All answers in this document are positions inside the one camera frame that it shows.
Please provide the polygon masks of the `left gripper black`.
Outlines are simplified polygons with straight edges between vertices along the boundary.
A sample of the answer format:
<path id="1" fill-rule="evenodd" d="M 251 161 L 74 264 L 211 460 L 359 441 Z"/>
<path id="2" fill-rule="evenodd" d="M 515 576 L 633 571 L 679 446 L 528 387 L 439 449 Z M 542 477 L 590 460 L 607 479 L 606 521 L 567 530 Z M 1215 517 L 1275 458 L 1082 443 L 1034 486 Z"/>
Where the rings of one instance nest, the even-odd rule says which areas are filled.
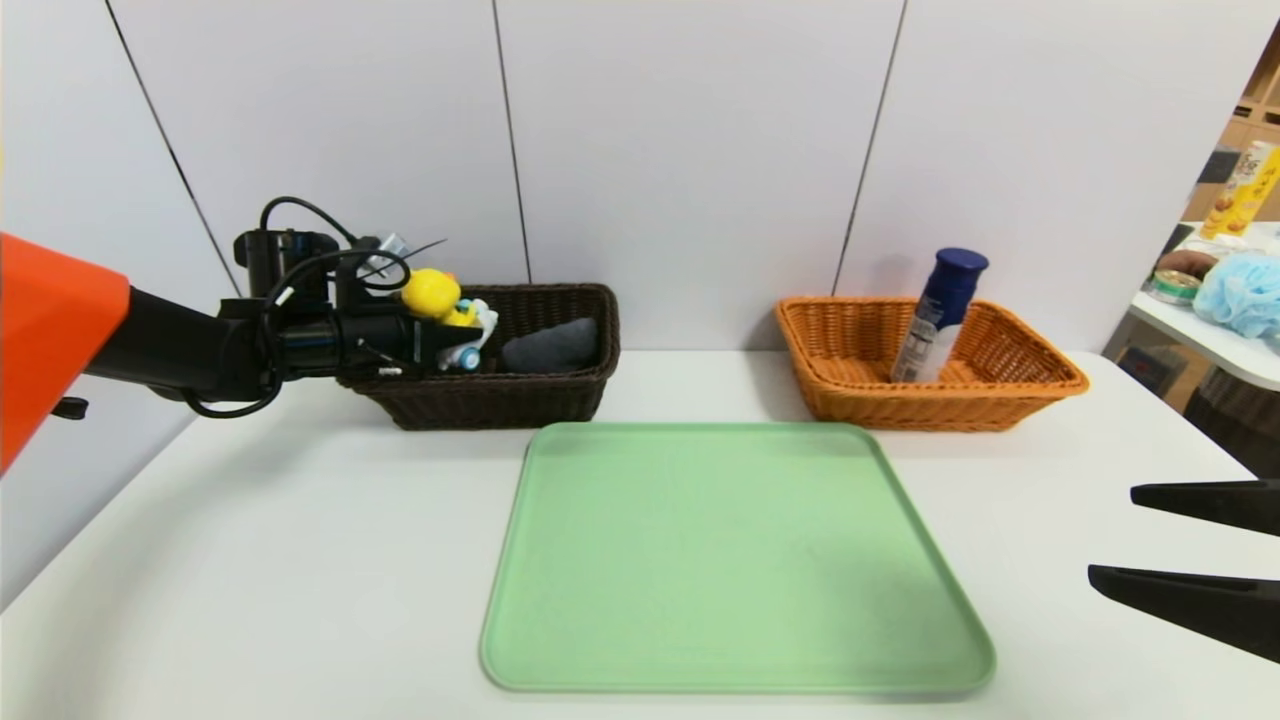
<path id="1" fill-rule="evenodd" d="M 435 325 L 435 350 L 430 329 L 408 313 L 340 313 L 343 363 L 347 368 L 390 368 L 398 374 L 413 374 L 433 366 L 436 354 L 484 346 L 483 325 Z"/>

